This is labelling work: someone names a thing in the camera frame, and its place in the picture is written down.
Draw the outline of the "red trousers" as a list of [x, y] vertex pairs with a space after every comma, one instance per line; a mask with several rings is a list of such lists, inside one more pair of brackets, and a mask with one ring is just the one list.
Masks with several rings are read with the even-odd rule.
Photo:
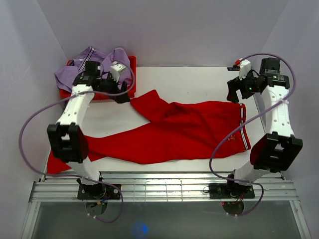
[[251, 148], [244, 104], [168, 103], [156, 90], [131, 99], [148, 123], [114, 135], [87, 136], [91, 161], [111, 157], [141, 165], [171, 160], [226, 158]]

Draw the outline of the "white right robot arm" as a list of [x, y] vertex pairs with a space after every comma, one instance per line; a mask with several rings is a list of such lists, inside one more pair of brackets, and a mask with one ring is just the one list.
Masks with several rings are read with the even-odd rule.
[[241, 168], [234, 170], [234, 179], [225, 185], [231, 198], [238, 197], [243, 187], [269, 173], [286, 171], [303, 147], [303, 141], [292, 130], [288, 100], [290, 80], [280, 73], [278, 58], [262, 59], [258, 74], [254, 74], [248, 60], [239, 59], [235, 66], [239, 76], [228, 81], [227, 100], [238, 103], [237, 92], [243, 99], [259, 93], [265, 106], [265, 135], [252, 147], [250, 159]]

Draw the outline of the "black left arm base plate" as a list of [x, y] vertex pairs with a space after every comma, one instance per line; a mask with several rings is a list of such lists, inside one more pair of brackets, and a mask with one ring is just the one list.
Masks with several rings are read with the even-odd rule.
[[79, 185], [77, 199], [78, 200], [102, 200], [102, 199], [110, 199], [110, 200], [118, 200], [120, 199], [119, 190], [121, 188], [121, 184], [115, 184], [117, 187], [114, 188], [109, 185], [104, 184], [94, 184], [94, 185]]

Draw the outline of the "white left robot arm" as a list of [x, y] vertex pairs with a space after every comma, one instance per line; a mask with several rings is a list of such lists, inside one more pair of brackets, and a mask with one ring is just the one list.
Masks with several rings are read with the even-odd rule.
[[100, 183], [101, 173], [92, 167], [88, 142], [81, 126], [95, 94], [106, 95], [118, 103], [130, 99], [128, 92], [133, 84], [120, 82], [120, 76], [126, 72], [132, 73], [132, 70], [121, 61], [113, 62], [109, 71], [104, 71], [99, 62], [87, 61], [84, 71], [75, 76], [71, 96], [61, 117], [47, 127], [54, 157], [74, 170], [79, 176], [78, 182], [95, 199], [105, 195], [106, 187]]

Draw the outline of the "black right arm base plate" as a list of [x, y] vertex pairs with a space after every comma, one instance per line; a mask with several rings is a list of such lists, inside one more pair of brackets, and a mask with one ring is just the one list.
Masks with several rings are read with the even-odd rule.
[[234, 182], [211, 183], [208, 185], [208, 193], [210, 199], [255, 198], [253, 186], [243, 186]]

